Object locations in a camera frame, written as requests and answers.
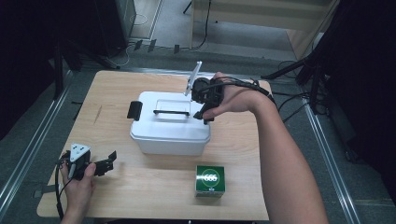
handheld controller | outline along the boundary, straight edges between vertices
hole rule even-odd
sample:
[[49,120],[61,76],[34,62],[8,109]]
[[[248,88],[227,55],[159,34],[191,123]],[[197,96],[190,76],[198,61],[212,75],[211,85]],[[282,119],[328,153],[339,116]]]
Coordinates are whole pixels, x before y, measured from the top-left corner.
[[[67,150],[62,155],[61,160],[66,161],[66,165],[69,171],[69,179],[81,180],[84,176],[85,169],[91,163],[91,152],[90,147],[81,144],[72,144],[71,150]],[[117,152],[114,151],[108,156],[108,159],[103,161],[97,161],[96,170],[94,175],[104,175],[107,171],[113,170],[113,161],[117,158]]]
[[[198,104],[204,104],[200,111],[194,115],[195,119],[202,119],[206,110],[218,107],[224,99],[224,86],[219,79],[198,77],[191,89],[191,99]],[[214,119],[204,119],[204,124]]]
[[[218,107],[224,99],[224,88],[228,85],[235,85],[237,87],[249,88],[258,91],[267,96],[274,104],[275,100],[271,92],[260,87],[258,80],[253,80],[253,83],[242,81],[237,78],[229,77],[230,81],[224,82],[220,78],[207,79],[205,77],[197,78],[191,89],[191,99],[198,104],[204,104],[200,111],[194,115],[195,119],[202,119],[203,114],[214,107]],[[214,119],[204,119],[204,124]]]

box lid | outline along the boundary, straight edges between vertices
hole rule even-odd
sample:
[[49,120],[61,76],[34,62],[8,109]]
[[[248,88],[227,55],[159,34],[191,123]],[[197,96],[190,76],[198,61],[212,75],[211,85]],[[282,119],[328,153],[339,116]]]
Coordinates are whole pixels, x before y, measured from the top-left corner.
[[208,142],[210,124],[193,118],[202,105],[191,95],[178,92],[144,91],[140,120],[134,120],[131,136],[138,140]]

white bracket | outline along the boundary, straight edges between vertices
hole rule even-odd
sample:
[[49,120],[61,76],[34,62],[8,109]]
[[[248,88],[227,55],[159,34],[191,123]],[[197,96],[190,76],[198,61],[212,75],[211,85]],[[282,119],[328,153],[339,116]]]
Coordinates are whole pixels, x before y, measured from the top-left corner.
[[189,80],[187,81],[187,87],[186,90],[184,91],[184,95],[187,96],[190,93],[190,90],[192,88],[192,84],[194,83],[195,77],[197,76],[199,70],[201,69],[202,62],[199,61],[197,62],[197,65],[195,66],[194,70],[192,71]]
[[74,162],[78,160],[81,156],[83,156],[87,151],[89,151],[91,147],[84,146],[82,144],[73,143],[70,148],[70,161]]

metal bar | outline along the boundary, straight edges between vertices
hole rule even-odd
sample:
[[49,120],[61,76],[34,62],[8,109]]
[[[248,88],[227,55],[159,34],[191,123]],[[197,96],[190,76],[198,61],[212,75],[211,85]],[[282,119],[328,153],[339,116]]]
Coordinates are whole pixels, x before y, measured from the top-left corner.
[[37,154],[38,150],[45,139],[52,122],[55,120],[62,104],[64,103],[64,99],[69,91],[69,87],[71,81],[73,79],[73,74],[71,71],[65,76],[66,79],[66,86],[64,91],[61,93],[57,100],[54,100],[49,107],[44,118],[41,120],[40,125],[38,126],[37,130],[35,131],[34,136],[32,137],[29,145],[24,150],[20,161],[18,162],[17,166],[15,167],[14,171],[12,172],[10,178],[8,179],[7,183],[4,185],[3,189],[0,193],[0,223],[2,222],[4,216],[6,215],[6,211],[8,210],[9,205],[11,204],[15,194],[17,193],[21,182],[23,181],[24,177],[26,176],[33,160],[35,159],[35,155]]
[[[306,99],[303,99],[303,104],[308,103]],[[323,159],[326,163],[327,169],[329,170],[332,183],[334,184],[335,192],[337,193],[340,204],[344,210],[346,220],[348,223],[361,223],[358,211],[356,210],[355,204],[352,201],[352,197],[347,189],[347,184],[342,177],[337,163],[335,162],[334,156],[332,155],[331,148],[327,142],[326,136],[320,126],[318,117],[314,115],[309,104],[305,106],[305,112],[308,116],[309,122],[311,123],[312,130],[314,131],[315,137],[318,140],[319,148]]]
[[[176,76],[190,76],[191,71],[184,71],[184,70],[170,70],[170,69],[156,69],[156,68],[127,68],[127,69],[120,69],[120,71],[124,72],[134,72],[134,73],[150,73],[150,74],[156,74],[156,75],[176,75]],[[197,76],[199,77],[208,77],[212,78],[215,75],[214,72],[199,72]],[[230,77],[237,77],[241,79],[251,79],[255,78],[257,80],[261,80],[260,75],[243,75],[243,74],[225,74]],[[276,84],[292,84],[293,86],[295,85],[295,79],[294,78],[277,78],[274,80],[264,80],[268,81],[270,84],[271,83],[276,83]]]

white plastic box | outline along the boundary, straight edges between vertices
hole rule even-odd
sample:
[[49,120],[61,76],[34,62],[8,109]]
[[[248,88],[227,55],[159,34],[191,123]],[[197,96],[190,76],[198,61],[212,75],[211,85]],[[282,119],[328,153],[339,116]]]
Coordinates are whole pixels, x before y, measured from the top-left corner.
[[[210,140],[210,124],[193,117],[203,105],[192,102],[190,95],[177,92],[144,91],[138,101],[143,106],[140,119],[132,123],[131,136],[144,153],[192,156],[203,153]],[[164,112],[156,114],[154,110]]]

